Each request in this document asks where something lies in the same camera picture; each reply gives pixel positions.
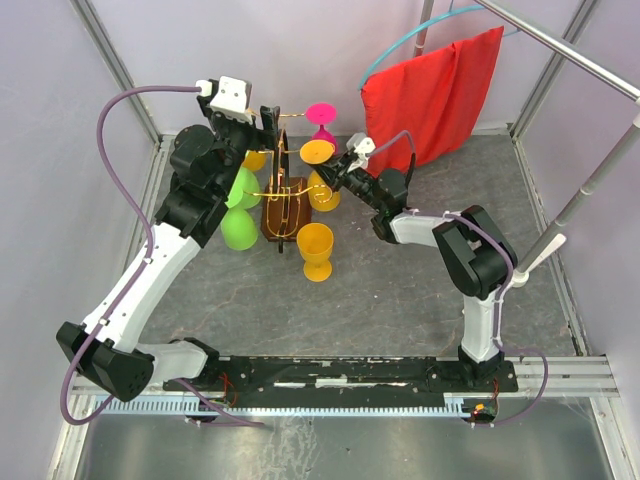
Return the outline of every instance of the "yellow cup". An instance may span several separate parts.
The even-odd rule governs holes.
[[[322,223],[308,223],[296,237],[304,263],[304,276],[312,282],[324,282],[333,270],[329,257],[333,250],[333,232]]]
[[[262,167],[264,167],[265,163],[267,163],[266,153],[254,152],[252,150],[249,150],[244,156],[244,162],[242,162],[242,166],[247,170],[257,172]]]
[[[315,170],[311,172],[307,179],[307,185],[313,187],[314,185],[324,185],[324,180],[318,175]],[[319,212],[330,212],[338,205],[340,205],[340,192],[333,192],[331,195],[331,189],[329,187],[315,187],[309,190],[309,203]]]
[[[331,158],[336,152],[336,147],[326,140],[310,140],[300,149],[300,158],[309,165],[318,165]]]

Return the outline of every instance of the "gray floor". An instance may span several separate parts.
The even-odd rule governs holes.
[[[291,148],[304,142],[294,140]],[[309,173],[297,157],[293,164],[294,173]],[[261,174],[264,184],[266,171]],[[169,175],[170,166],[159,198]],[[537,237],[507,136],[471,137],[455,153],[417,169],[409,201],[427,212],[482,205],[520,256]],[[260,207],[252,214],[259,218]],[[314,212],[314,221],[335,235],[333,275],[322,284],[305,279],[295,243],[279,255],[260,237],[252,249],[235,252],[216,233],[170,287],[141,341],[194,336],[236,355],[454,354],[462,337],[462,296],[439,253],[381,242],[371,216],[348,192],[333,212]],[[575,353],[546,265],[525,288],[508,294],[503,325],[506,344],[534,345],[548,355]]]
[[[507,415],[525,401],[502,400]],[[588,399],[545,400],[511,425],[434,418],[268,417],[198,428],[179,417],[102,415],[77,480],[612,479]]]

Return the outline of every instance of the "blue cable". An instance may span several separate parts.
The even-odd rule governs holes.
[[[450,12],[447,13],[443,13],[442,15],[440,15],[439,17],[435,17],[432,18],[431,20],[427,20],[426,22],[424,22],[422,25],[418,25],[416,28],[414,28],[413,30],[411,30],[409,33],[407,33],[404,37],[402,37],[400,40],[398,40],[396,43],[394,43],[393,45],[391,45],[389,48],[387,48],[387,50],[380,55],[375,62],[373,62],[371,64],[371,66],[369,68],[367,68],[367,71],[364,72],[364,75],[362,76],[362,80],[360,80],[360,85],[358,86],[358,90],[362,90],[362,87],[364,87],[365,82],[367,81],[367,79],[369,78],[369,76],[371,76],[371,74],[373,73],[373,71],[376,69],[376,67],[378,65],[380,65],[380,63],[387,58],[396,48],[398,48],[400,45],[402,45],[404,42],[406,42],[407,40],[409,40],[411,37],[413,37],[415,34],[421,32],[422,30],[431,27],[432,25],[435,25],[438,22],[441,22],[442,20],[445,20],[449,17],[455,17],[456,15],[460,15],[462,13],[467,13],[467,12],[475,12],[476,10],[484,10],[484,7],[480,6],[480,5],[473,5],[471,7],[464,7],[464,8],[459,8],[458,10],[452,10]]]

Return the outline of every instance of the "white wall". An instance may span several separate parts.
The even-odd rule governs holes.
[[[0,16],[0,465],[45,478],[68,365],[55,341],[123,267],[133,217],[104,172],[95,121],[118,90],[69,2],[9,2]],[[123,106],[108,151],[140,192],[152,145]]]
[[[635,0],[602,2],[579,45],[640,86]],[[639,110],[622,94],[566,65],[524,137],[536,185],[555,216],[631,125]],[[606,353],[640,434],[640,145],[568,228],[562,258],[595,354]]]
[[[577,0],[503,0],[518,11],[562,33]],[[471,4],[457,0],[455,8]],[[327,101],[338,107],[334,133],[364,127],[357,86],[366,68],[393,42],[417,26],[422,0],[209,1],[94,0],[118,53],[138,85],[191,85],[200,78],[230,75],[253,83],[252,105],[281,105],[301,112]],[[449,0],[437,0],[434,16]],[[472,12],[430,30],[427,50],[475,35],[502,21],[489,12]],[[413,42],[382,65],[410,58]],[[494,82],[480,123],[516,119],[533,88],[548,51],[524,34],[504,39]],[[175,133],[202,123],[194,102],[176,97],[147,100],[161,131]],[[291,120],[294,134],[313,131]]]

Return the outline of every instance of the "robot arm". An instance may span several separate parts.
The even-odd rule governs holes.
[[[345,187],[373,208],[373,229],[381,240],[394,244],[415,243],[438,248],[451,280],[464,298],[464,337],[460,360],[467,362],[472,376],[482,377],[501,360],[494,342],[496,293],[506,281],[507,266],[499,253],[468,227],[452,218],[421,215],[407,208],[408,183],[395,169],[374,178],[362,167],[375,148],[364,134],[354,135],[341,157],[314,165],[334,190]],[[517,265],[515,251],[487,212],[472,206],[457,215],[488,233]]]
[[[89,333],[102,324],[98,336],[83,355],[78,372],[116,398],[135,398],[149,383],[200,374],[209,353],[196,340],[168,345],[138,343],[149,316],[180,271],[203,248],[222,221],[245,154],[263,146],[274,148],[278,109],[261,109],[263,129],[248,111],[251,85],[228,77],[200,81],[200,107],[211,128],[193,125],[175,141],[171,166],[175,173],[170,192],[156,214],[154,251],[145,247],[113,290],[81,325],[65,322],[56,336],[71,360]],[[105,311],[123,290],[142,261],[140,277],[105,319]]]

